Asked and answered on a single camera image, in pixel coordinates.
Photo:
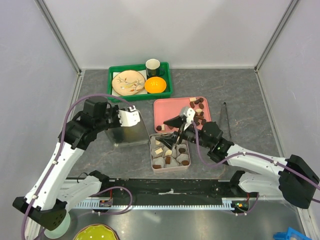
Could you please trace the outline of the dark oval chocolate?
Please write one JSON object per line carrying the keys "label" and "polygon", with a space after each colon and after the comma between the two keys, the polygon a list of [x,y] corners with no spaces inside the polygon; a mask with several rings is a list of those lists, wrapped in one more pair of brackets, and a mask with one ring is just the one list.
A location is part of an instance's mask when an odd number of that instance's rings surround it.
{"label": "dark oval chocolate", "polygon": [[178,151],[179,151],[181,154],[186,152],[186,150],[185,150],[184,148],[180,148]]}

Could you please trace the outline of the white almond chocolate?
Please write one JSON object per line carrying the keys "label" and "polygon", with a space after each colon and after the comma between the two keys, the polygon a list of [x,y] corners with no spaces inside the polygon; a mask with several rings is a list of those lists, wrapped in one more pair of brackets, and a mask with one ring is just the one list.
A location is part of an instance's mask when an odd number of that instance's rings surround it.
{"label": "white almond chocolate", "polygon": [[172,153],[173,153],[173,151],[170,150],[170,149],[168,149],[168,150],[165,152],[165,155],[166,155],[166,156],[170,156],[170,155],[172,155]]}

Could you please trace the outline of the white square chocolate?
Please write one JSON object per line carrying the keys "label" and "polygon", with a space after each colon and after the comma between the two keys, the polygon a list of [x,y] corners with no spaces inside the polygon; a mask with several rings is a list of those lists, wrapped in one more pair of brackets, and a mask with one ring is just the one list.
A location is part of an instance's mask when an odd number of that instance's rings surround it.
{"label": "white square chocolate", "polygon": [[163,149],[162,148],[158,148],[158,149],[156,149],[155,150],[155,153],[158,155],[158,154],[160,154],[160,153],[162,153],[163,152]]}

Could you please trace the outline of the pink plastic tray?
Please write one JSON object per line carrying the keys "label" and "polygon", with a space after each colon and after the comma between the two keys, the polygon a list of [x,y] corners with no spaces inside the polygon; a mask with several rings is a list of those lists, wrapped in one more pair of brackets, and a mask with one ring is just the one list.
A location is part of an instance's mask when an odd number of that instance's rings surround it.
{"label": "pink plastic tray", "polygon": [[201,130],[203,127],[203,119],[205,119],[207,122],[212,120],[208,101],[203,96],[157,99],[153,103],[155,132],[172,133],[177,131],[177,128],[167,126],[164,124],[164,121],[178,116],[183,107],[193,107],[197,114],[201,114],[201,117],[198,120],[199,125],[197,126],[199,130]]}

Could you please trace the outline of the brown block chocolate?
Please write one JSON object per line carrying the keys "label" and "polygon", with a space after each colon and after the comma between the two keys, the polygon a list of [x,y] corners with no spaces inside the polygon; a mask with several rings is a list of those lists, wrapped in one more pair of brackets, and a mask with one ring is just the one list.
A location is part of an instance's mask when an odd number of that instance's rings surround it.
{"label": "brown block chocolate", "polygon": [[165,158],[165,164],[166,165],[169,165],[170,163],[171,163],[171,157],[170,156],[167,156],[166,158]]}

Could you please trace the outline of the silver tin lid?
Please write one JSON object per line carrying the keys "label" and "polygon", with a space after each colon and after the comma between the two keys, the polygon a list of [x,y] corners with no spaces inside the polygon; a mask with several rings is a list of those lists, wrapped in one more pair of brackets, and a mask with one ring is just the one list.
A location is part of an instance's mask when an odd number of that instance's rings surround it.
{"label": "silver tin lid", "polygon": [[109,141],[115,147],[127,147],[147,144],[149,142],[149,133],[144,120],[140,115],[140,122],[131,127],[117,127],[105,130]]}

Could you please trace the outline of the pink chocolate tin box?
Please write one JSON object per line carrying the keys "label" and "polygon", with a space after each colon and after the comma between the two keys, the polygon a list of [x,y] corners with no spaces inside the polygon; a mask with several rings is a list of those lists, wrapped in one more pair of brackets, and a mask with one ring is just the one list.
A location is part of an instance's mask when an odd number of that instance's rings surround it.
{"label": "pink chocolate tin box", "polygon": [[[187,170],[191,165],[190,151],[187,141],[183,140],[181,144],[176,145],[173,149],[167,148],[163,143],[156,145],[156,137],[161,135],[166,135],[169,133],[155,133],[149,136],[150,142],[150,158],[151,158],[151,168],[154,173],[166,173],[166,172],[176,172]],[[162,148],[163,152],[156,154],[155,150]],[[186,150],[184,153],[180,153],[179,149],[183,148]],[[172,155],[165,155],[167,150],[172,150]],[[171,163],[166,164],[165,159],[167,156],[171,157]],[[182,165],[181,162],[187,160],[189,165]],[[154,169],[153,165],[161,165],[160,169]]]}

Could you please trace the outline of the dark round chocolate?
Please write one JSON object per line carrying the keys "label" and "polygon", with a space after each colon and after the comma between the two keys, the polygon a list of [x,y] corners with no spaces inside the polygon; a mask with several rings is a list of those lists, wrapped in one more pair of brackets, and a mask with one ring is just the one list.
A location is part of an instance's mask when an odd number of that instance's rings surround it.
{"label": "dark round chocolate", "polygon": [[189,162],[188,160],[183,160],[183,161],[181,162],[181,164],[182,164],[183,166],[188,166],[188,165],[190,164],[190,162]]}

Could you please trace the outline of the brown bar chocolate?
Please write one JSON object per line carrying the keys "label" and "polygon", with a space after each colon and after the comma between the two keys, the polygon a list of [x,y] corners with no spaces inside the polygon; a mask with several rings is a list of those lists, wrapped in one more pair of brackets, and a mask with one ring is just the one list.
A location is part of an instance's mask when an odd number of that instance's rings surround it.
{"label": "brown bar chocolate", "polygon": [[154,169],[161,169],[161,168],[162,168],[162,166],[159,165],[159,164],[154,164],[152,167],[153,167]]}

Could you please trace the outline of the metal serving tongs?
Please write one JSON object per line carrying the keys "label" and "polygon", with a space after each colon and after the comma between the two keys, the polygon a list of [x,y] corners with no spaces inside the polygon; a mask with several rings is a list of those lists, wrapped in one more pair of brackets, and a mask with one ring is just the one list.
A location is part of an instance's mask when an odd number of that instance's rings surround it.
{"label": "metal serving tongs", "polygon": [[232,140],[231,126],[230,126],[230,119],[229,119],[229,113],[228,113],[228,105],[226,102],[223,102],[223,104],[222,104],[222,107],[220,110],[218,126],[221,127],[223,123],[226,124],[228,138],[231,141]]}

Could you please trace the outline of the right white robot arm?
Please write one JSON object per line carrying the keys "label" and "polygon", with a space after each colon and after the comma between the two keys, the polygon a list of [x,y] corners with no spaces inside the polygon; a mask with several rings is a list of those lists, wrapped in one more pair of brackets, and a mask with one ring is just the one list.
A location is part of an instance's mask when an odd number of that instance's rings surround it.
{"label": "right white robot arm", "polygon": [[168,122],[177,124],[179,129],[156,138],[166,147],[172,149],[185,140],[208,149],[207,155],[213,161],[207,163],[209,167],[225,164],[244,169],[237,171],[229,184],[233,196],[240,197],[244,193],[283,196],[301,209],[308,209],[314,201],[320,179],[300,156],[274,157],[245,149],[225,139],[216,122],[207,121],[201,129],[186,117],[177,116]]}

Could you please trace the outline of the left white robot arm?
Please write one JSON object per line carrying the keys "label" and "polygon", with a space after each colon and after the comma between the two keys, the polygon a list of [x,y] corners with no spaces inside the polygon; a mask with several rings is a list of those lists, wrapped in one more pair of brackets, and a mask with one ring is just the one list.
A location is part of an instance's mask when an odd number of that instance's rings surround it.
{"label": "left white robot arm", "polygon": [[66,120],[53,155],[37,183],[12,205],[49,231],[61,225],[67,215],[67,200],[58,197],[60,188],[75,162],[98,133],[120,127],[119,106],[100,96],[85,100],[83,109]]}

